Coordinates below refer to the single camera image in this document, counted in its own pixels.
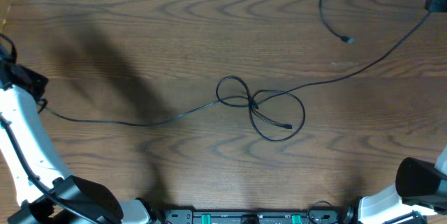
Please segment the black cable blue connector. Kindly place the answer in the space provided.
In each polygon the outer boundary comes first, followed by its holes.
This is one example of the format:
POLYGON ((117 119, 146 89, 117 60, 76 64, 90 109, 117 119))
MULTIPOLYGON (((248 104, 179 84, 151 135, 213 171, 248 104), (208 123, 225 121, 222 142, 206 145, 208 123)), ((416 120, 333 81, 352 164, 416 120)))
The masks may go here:
POLYGON ((306 83, 306 84, 301 84, 300 86, 294 87, 292 89, 286 90, 286 91, 280 91, 280 90, 265 90, 265 89, 261 89, 259 91, 257 91, 255 94, 251 95, 249 94, 249 89, 246 88, 246 92, 247 92, 247 98, 248 98, 248 103, 247 103, 247 107, 249 108, 249 120, 251 123, 252 128, 254 129, 254 131, 264 140, 267 140, 269 142, 284 142, 286 140, 291 139, 292 137, 296 136, 303 128, 304 124, 305 124, 305 120, 306 120, 306 111, 305 111, 305 106, 304 103, 296 96, 293 94, 294 91, 297 91, 299 89, 303 89, 305 87, 314 87, 317 85, 323 85, 323 84, 332 84, 332 83, 336 83, 336 82, 341 82, 342 80, 346 80, 349 79, 351 77, 354 77, 356 75, 359 75, 363 72, 365 72, 367 69, 371 68, 374 65, 377 65, 378 63, 380 63, 381 61, 383 61, 384 59, 386 59, 389 55, 391 55, 404 41, 406 41, 413 33, 415 33, 424 23, 425 21, 430 17, 430 15, 432 14, 432 11, 430 11, 429 8, 426 8, 426 14, 421 18, 421 20, 417 23, 417 25, 412 28, 402 39, 400 39, 395 45, 393 45, 382 57, 379 57, 378 59, 376 59, 375 61, 373 61, 372 63, 366 65, 365 67, 354 71, 353 73, 349 73, 348 75, 344 75, 335 79, 331 79, 331 80, 324 80, 324 81, 318 81, 318 82, 310 82, 310 83, 306 83), (261 114, 258 110, 259 110, 259 105, 263 104, 264 102, 267 102, 273 98, 276 97, 280 97, 280 96, 290 96, 291 98, 295 99, 298 104, 300 105, 301 109, 302 109, 302 120, 299 124, 299 126, 287 137, 275 140, 272 139, 271 137, 267 137, 265 134, 263 134, 258 126, 255 123, 255 117, 261 121, 263 121, 266 124, 269 124, 271 126, 275 126, 275 127, 279 127, 279 128, 284 128, 286 130, 293 130, 294 127, 291 124, 282 124, 279 123, 273 119, 269 119, 267 118, 265 115, 261 114))

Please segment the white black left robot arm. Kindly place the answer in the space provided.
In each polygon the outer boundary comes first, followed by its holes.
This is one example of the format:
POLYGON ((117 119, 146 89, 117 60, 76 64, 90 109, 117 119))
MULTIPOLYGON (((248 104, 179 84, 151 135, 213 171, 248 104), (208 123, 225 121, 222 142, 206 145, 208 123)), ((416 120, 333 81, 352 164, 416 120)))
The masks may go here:
POLYGON ((20 210, 9 223, 155 223, 141 200, 119 201, 105 186, 75 176, 63 162, 39 114, 48 79, 17 64, 1 47, 1 152, 20 210))

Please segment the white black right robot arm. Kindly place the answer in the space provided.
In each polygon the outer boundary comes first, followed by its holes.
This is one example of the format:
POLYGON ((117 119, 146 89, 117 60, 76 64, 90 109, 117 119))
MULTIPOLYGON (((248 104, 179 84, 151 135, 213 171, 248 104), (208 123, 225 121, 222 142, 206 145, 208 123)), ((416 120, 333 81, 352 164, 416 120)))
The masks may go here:
POLYGON ((435 163, 405 158, 395 183, 349 207, 343 223, 426 223, 446 215, 446 150, 435 163))

